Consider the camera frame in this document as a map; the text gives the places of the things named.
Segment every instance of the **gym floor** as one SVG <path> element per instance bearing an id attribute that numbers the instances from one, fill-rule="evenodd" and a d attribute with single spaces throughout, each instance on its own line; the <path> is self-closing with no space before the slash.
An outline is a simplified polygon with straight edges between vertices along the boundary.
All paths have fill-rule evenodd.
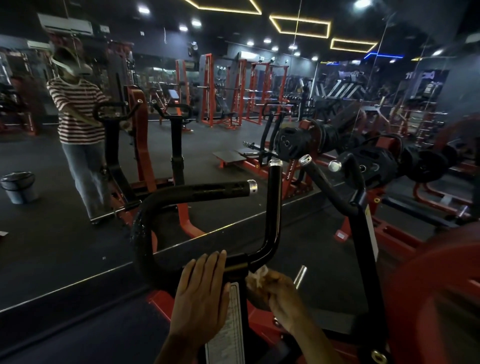
<path id="1" fill-rule="evenodd" d="M 264 211 L 266 183 L 238 167 L 220 169 L 213 152 L 242 148 L 242 142 L 260 140 L 263 127 L 248 122 L 238 130 L 222 126 L 208 128 L 191 123 L 193 133 L 183 135 L 186 183 L 239 181 L 256 179 L 259 193 L 249 198 L 220 200 L 191 205 L 192 223 L 205 232 Z M 138 180 L 133 148 L 127 134 L 120 137 L 120 163 L 129 181 Z M 149 151 L 156 177 L 171 176 L 170 125 L 149 124 Z M 0 174 L 28 170 L 36 175 L 35 188 L 40 198 L 29 205 L 13 205 L 0 193 L 0 310 L 59 289 L 92 275 L 131 261 L 129 229 L 117 219 L 92 226 L 70 176 L 55 127 L 46 127 L 37 137 L 2 136 L 0 143 Z M 388 187 L 390 196 L 411 201 L 413 183 L 399 179 Z M 434 186 L 453 194 L 471 196 L 469 182 L 445 176 Z M 419 205 L 430 213 L 435 213 Z M 377 216 L 426 239 L 433 227 L 393 210 L 380 206 Z M 305 280 L 305 298 L 319 308 L 338 312 L 358 313 L 365 309 L 353 245 L 339 244 L 333 234 L 341 226 L 342 216 L 332 207 L 319 215 L 316 226 L 302 227 L 297 241 L 283 240 L 288 245 L 278 251 L 271 267 L 295 275 L 301 264 L 309 273 Z M 187 240 L 178 225 L 176 212 L 159 217 L 162 241 L 167 246 Z M 325 240 L 316 245 L 302 244 L 308 229 L 322 230 Z"/>

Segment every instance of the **instruction label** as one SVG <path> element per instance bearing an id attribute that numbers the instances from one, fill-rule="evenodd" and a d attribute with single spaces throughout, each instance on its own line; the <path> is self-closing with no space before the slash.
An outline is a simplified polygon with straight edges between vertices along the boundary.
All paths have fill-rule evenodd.
<path id="1" fill-rule="evenodd" d="M 373 254 L 375 255 L 375 262 L 378 259 L 378 244 L 375 237 L 375 228 L 373 227 L 372 214 L 370 213 L 370 206 L 367 205 L 365 209 L 365 218 L 367 219 L 368 232 L 370 234 L 370 240 L 372 241 Z"/>
<path id="2" fill-rule="evenodd" d="M 245 364 L 243 331 L 240 310 L 240 288 L 237 282 L 230 286 L 230 303 L 225 325 L 205 344 L 207 364 Z"/>

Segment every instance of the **silver end cap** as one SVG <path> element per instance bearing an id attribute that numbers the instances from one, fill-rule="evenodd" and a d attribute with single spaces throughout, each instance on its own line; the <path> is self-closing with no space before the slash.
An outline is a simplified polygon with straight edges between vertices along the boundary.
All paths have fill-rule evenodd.
<path id="1" fill-rule="evenodd" d="M 328 164 L 328 169 L 332 172 L 338 172 L 342 169 L 342 163 L 340 163 L 338 160 L 332 160 Z"/>
<path id="2" fill-rule="evenodd" d="M 279 160 L 278 158 L 273 158 L 273 159 L 270 160 L 270 162 L 268 162 L 268 166 L 269 167 L 272 167 L 272 166 L 282 167 L 283 162 L 281 160 Z"/>
<path id="3" fill-rule="evenodd" d="M 258 185 L 256 180 L 248 180 L 248 185 L 250 186 L 250 194 L 255 194 L 258 192 Z"/>
<path id="4" fill-rule="evenodd" d="M 305 167 L 306 165 L 310 164 L 312 161 L 312 157 L 310 154 L 305 154 L 303 157 L 299 159 L 299 163 L 302 167 Z"/>

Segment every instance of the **black trash bin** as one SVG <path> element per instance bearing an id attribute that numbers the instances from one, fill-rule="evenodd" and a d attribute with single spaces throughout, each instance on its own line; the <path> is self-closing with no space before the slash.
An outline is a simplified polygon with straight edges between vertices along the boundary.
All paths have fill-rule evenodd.
<path id="1" fill-rule="evenodd" d="M 32 172 L 13 172 L 0 178 L 0 186 L 14 204 L 28 204 L 38 198 L 34 182 L 35 175 Z"/>

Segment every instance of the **striped shirt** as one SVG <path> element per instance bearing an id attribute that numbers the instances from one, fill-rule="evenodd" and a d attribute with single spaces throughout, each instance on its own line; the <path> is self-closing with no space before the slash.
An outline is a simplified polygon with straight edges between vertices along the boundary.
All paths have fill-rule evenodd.
<path id="1" fill-rule="evenodd" d="M 79 112 L 92 118 L 93 106 L 97 102 L 107 101 L 95 84 L 80 79 L 77 85 L 71 85 L 58 77 L 47 82 L 47 89 L 59 110 L 58 131 L 62 143 L 94 144 L 104 139 L 103 127 L 87 124 L 61 111 L 66 104 L 72 104 Z"/>

